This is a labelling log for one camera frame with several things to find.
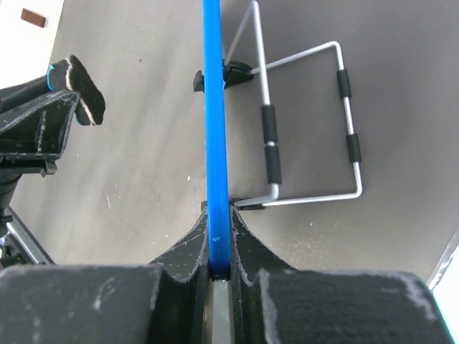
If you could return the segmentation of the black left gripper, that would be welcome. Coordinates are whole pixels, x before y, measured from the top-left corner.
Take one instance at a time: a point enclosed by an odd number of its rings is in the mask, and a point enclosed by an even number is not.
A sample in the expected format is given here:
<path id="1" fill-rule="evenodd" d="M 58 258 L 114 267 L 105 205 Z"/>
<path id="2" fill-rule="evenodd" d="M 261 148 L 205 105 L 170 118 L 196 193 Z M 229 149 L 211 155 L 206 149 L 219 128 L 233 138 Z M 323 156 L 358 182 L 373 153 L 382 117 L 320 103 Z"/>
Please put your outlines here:
<path id="1" fill-rule="evenodd" d="M 50 91 L 44 80 L 1 90 L 1 208 L 23 174 L 55 174 L 80 94 Z"/>

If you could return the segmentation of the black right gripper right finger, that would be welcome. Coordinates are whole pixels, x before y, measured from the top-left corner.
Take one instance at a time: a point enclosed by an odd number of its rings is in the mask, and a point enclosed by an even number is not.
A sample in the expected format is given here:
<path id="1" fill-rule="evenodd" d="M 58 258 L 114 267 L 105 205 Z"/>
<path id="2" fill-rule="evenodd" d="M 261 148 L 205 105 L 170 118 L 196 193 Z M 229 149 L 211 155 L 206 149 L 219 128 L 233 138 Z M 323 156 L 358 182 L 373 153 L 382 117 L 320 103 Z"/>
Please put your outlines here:
<path id="1" fill-rule="evenodd" d="M 231 206 L 231 285 L 269 285 L 270 278 L 296 274 L 298 270 L 282 260 L 247 227 L 239 211 Z"/>

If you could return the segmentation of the blue framed whiteboard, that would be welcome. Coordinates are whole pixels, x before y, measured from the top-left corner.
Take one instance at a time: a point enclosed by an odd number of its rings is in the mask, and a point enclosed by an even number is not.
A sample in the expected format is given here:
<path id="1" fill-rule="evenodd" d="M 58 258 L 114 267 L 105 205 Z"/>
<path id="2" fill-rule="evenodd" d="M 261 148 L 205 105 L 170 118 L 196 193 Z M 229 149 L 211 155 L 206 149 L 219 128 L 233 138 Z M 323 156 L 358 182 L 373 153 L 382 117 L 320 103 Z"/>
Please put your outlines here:
<path id="1" fill-rule="evenodd" d="M 224 112 L 220 2 L 203 1 L 204 109 L 209 266 L 213 280 L 230 278 L 230 204 Z"/>

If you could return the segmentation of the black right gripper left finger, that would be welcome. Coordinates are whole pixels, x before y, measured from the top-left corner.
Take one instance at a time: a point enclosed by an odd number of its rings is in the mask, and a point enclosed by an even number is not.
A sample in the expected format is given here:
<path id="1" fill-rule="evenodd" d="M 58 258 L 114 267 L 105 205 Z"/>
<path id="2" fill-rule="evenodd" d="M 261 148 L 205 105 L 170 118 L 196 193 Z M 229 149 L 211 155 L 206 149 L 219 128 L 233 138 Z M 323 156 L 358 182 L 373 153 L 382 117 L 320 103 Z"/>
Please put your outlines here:
<path id="1" fill-rule="evenodd" d="M 199 215 L 192 228 L 178 242 L 160 254 L 153 265 L 155 287 L 190 285 L 206 287 L 208 277 L 208 215 L 207 208 Z"/>

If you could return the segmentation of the blue whiteboard eraser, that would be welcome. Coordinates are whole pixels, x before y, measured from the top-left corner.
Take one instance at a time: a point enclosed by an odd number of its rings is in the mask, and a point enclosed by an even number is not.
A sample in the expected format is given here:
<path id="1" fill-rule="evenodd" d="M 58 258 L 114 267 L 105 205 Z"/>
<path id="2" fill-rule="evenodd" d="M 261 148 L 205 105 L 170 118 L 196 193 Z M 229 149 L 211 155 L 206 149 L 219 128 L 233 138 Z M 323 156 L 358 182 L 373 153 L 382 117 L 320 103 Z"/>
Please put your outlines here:
<path id="1" fill-rule="evenodd" d="M 80 95 L 75 111 L 81 125 L 101 125 L 105 99 L 82 62 L 71 55 L 51 64 L 47 71 L 47 86 L 52 91 L 68 90 Z"/>

